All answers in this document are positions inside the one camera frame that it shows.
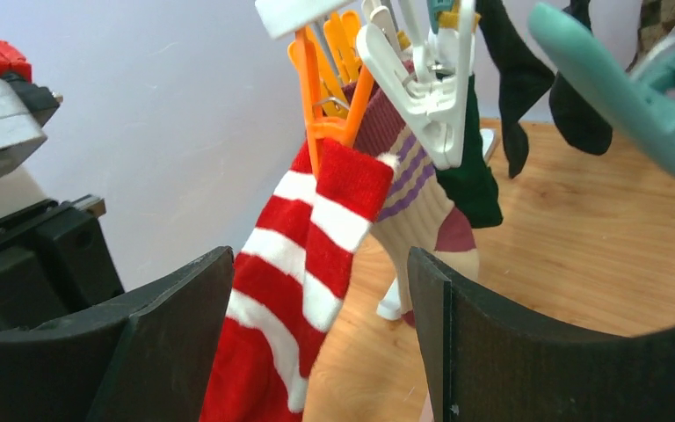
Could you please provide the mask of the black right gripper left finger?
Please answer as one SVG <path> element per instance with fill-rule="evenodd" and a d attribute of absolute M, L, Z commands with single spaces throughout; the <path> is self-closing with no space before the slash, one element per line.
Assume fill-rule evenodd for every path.
<path fill-rule="evenodd" d="M 0 331 L 0 421 L 195 421 L 219 341 L 233 253 L 32 330 Z"/>

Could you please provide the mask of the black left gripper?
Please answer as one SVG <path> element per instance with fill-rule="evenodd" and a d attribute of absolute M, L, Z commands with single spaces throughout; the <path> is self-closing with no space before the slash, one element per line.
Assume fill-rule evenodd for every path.
<path fill-rule="evenodd" d="M 0 218 L 0 331 L 35 328 L 124 294 L 94 195 Z"/>

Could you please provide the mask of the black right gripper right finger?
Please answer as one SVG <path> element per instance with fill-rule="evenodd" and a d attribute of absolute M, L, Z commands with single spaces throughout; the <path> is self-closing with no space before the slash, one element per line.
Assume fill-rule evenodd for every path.
<path fill-rule="evenodd" d="M 428 251 L 408 257 L 438 421 L 675 421 L 675 326 L 637 337 L 528 309 Z"/>

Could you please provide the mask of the beige purple striped sock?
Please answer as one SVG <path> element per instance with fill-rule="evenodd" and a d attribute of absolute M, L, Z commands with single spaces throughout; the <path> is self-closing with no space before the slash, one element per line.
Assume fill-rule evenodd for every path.
<path fill-rule="evenodd" d="M 395 155 L 399 167 L 372 227 L 396 270 L 396 282 L 377 306 L 390 321 L 413 326 L 407 259 L 410 248 L 432 253 L 458 273 L 476 280 L 479 253 L 467 217 L 447 197 L 436 169 L 415 135 L 375 85 L 357 135 L 355 149 L 370 156 Z"/>

